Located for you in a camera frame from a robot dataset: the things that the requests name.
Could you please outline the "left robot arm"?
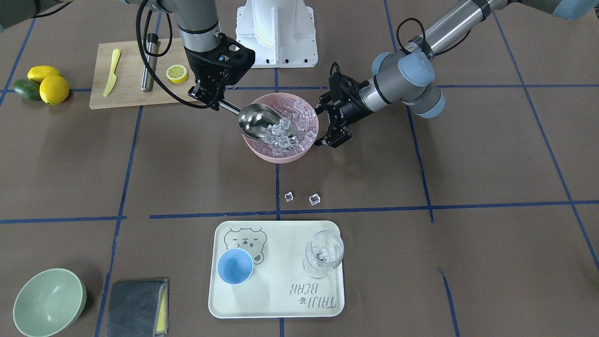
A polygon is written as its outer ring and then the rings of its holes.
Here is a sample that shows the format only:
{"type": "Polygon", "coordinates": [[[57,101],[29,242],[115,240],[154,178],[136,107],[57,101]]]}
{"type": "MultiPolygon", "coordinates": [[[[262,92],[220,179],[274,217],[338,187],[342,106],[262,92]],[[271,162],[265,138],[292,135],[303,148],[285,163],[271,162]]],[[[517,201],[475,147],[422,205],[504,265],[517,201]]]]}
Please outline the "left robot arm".
{"type": "Polygon", "coordinates": [[[509,6],[509,0],[459,0],[421,34],[395,53],[383,52],[373,60],[372,76],[362,82],[344,75],[333,63],[328,92],[321,95],[316,114],[328,115],[327,132],[317,147],[339,147],[351,139],[348,127],[388,105],[400,102],[422,118],[433,118],[445,108],[446,98],[434,84],[432,60],[466,39],[472,28],[492,13],[509,6]]]}

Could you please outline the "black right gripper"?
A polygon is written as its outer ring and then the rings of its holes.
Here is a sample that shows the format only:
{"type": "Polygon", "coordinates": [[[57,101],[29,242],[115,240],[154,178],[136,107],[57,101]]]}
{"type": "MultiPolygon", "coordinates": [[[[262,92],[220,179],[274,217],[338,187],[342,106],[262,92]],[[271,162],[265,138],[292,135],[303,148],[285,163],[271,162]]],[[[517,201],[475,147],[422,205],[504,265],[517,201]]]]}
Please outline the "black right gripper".
{"type": "Polygon", "coordinates": [[[188,96],[219,111],[226,86],[237,84],[252,68],[256,52],[222,32],[213,32],[212,37],[215,45],[207,40],[195,42],[185,34],[185,53],[195,76],[188,96]]]}

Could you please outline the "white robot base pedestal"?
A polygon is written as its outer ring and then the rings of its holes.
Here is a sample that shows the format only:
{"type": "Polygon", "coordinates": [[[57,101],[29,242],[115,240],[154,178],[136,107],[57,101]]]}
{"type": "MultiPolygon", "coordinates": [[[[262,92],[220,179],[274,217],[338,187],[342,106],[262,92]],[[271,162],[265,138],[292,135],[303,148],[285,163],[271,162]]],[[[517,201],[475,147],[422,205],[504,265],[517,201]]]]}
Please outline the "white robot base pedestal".
{"type": "Polygon", "coordinates": [[[236,19],[236,40],[256,53],[253,69],[319,63],[314,11],[303,0],[247,0],[236,19]]]}

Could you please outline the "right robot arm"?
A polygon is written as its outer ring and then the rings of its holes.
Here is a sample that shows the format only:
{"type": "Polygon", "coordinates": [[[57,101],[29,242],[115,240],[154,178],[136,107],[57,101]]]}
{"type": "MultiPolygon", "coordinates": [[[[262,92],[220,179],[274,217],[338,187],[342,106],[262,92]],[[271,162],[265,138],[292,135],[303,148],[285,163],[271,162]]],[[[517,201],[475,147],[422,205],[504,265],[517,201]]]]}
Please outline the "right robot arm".
{"type": "Polygon", "coordinates": [[[138,7],[135,30],[139,53],[148,73],[169,96],[186,106],[195,109],[225,108],[238,113],[224,98],[227,86],[235,85],[255,63],[256,54],[237,40],[228,37],[220,29],[218,9],[213,0],[134,0],[138,7]],[[186,102],[174,94],[159,79],[151,68],[145,50],[146,32],[141,27],[141,16],[148,9],[148,16],[154,12],[165,13],[167,21],[177,23],[185,55],[195,77],[189,96],[196,104],[186,102]]]}

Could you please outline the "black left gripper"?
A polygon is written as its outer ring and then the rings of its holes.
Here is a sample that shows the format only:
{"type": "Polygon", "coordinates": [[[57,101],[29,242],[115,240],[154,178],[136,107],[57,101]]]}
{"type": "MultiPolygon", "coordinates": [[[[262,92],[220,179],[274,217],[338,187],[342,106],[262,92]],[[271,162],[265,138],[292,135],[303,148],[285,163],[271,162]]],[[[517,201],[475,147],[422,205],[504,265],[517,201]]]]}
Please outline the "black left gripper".
{"type": "Polygon", "coordinates": [[[313,145],[338,148],[352,138],[347,126],[374,113],[361,96],[361,90],[368,89],[370,82],[356,81],[339,70],[334,71],[328,80],[331,96],[320,96],[314,112],[317,116],[327,112],[329,126],[324,136],[315,140],[313,145]]]}

